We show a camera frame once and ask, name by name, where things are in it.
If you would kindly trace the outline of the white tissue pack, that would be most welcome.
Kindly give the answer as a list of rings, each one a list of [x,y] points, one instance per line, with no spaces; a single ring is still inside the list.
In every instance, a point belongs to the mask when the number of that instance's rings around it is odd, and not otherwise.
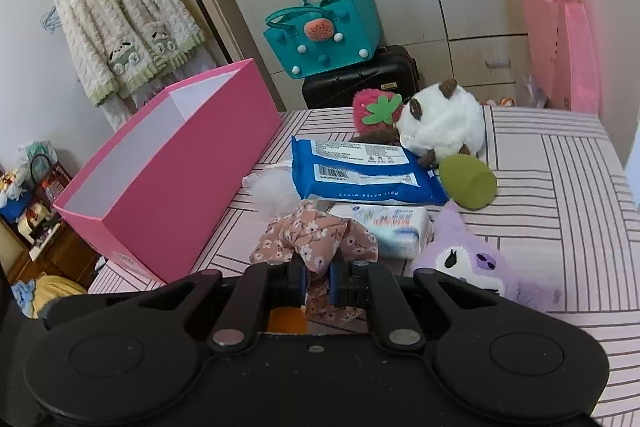
[[[329,214],[363,225],[378,241],[378,254],[383,258],[413,260],[434,235],[424,207],[337,202]]]

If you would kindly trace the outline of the white mesh bath puff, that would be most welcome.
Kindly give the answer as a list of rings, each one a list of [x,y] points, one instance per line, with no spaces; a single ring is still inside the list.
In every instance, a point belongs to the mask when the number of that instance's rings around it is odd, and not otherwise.
[[[290,160],[268,165],[259,172],[244,176],[242,187],[250,195],[256,210],[271,219],[289,215],[300,203]]]

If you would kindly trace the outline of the purple Kuromi plush toy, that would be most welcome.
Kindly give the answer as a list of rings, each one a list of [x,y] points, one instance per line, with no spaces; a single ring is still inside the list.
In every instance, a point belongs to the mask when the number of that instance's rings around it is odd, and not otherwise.
[[[437,270],[540,312],[551,311],[562,297],[559,288],[514,271],[496,247],[466,227],[453,200],[442,206],[431,242],[411,262],[412,272],[420,269]]]

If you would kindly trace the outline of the blue wet wipes pack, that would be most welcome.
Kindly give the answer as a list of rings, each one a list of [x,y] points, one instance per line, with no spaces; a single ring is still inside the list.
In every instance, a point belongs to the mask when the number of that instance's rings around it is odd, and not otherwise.
[[[448,195],[432,169],[401,146],[291,140],[292,180],[302,199],[436,205]]]

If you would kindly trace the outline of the green makeup sponge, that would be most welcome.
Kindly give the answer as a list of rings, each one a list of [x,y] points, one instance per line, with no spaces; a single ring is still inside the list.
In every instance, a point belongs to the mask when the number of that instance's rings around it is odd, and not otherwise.
[[[482,209],[497,196],[495,173],[475,156],[445,158],[439,164],[439,178],[449,198],[467,210]]]

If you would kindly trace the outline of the red strawberry plush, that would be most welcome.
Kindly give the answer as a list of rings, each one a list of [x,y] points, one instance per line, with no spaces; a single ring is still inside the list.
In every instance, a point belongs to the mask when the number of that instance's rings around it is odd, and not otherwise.
[[[399,94],[378,89],[358,91],[352,101],[352,119],[356,134],[352,142],[399,145],[396,128],[402,108]]]

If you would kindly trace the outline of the white round plush toy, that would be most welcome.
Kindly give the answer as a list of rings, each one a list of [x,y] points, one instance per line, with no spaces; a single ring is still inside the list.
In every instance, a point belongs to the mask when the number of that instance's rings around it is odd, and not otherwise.
[[[483,107],[454,78],[413,95],[396,129],[400,145],[416,155],[423,168],[436,167],[458,154],[476,156],[485,145]]]

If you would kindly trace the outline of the pink storage box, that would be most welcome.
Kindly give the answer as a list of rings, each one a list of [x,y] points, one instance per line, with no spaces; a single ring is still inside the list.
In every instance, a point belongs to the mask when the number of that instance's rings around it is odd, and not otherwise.
[[[55,208],[106,259],[148,279],[179,280],[280,124],[254,61],[202,72],[135,113]]]

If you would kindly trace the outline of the black suitcase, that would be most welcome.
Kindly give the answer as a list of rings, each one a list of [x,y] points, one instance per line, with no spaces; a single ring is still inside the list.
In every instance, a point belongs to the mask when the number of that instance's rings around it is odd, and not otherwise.
[[[416,61],[403,46],[380,46],[371,61],[311,77],[302,84],[309,109],[347,107],[363,89],[397,93],[405,100],[420,90]]]

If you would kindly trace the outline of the wooden shelf with clutter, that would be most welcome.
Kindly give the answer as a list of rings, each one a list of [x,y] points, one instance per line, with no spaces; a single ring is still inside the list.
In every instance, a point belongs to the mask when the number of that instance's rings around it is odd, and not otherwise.
[[[72,176],[49,141],[18,149],[1,171],[1,268],[11,283],[56,275],[88,288],[101,256],[54,208]]]

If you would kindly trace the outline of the teal felt tote bag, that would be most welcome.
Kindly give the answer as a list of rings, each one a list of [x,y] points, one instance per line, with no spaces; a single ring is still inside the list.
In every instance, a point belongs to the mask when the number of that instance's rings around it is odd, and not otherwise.
[[[264,37],[294,79],[370,61],[381,43],[374,0],[302,0],[269,14],[265,24]]]

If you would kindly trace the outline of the cream green knit cardigan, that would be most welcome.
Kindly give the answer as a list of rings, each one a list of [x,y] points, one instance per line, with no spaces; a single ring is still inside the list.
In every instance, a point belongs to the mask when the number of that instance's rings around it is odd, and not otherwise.
[[[183,66],[206,43],[181,0],[54,0],[77,76],[95,106]]]

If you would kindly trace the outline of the pink paper shopping bag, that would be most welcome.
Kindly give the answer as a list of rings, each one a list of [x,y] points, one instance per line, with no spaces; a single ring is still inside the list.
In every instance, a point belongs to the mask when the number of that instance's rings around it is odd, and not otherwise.
[[[523,0],[532,75],[549,104],[597,115],[601,81],[584,0]]]

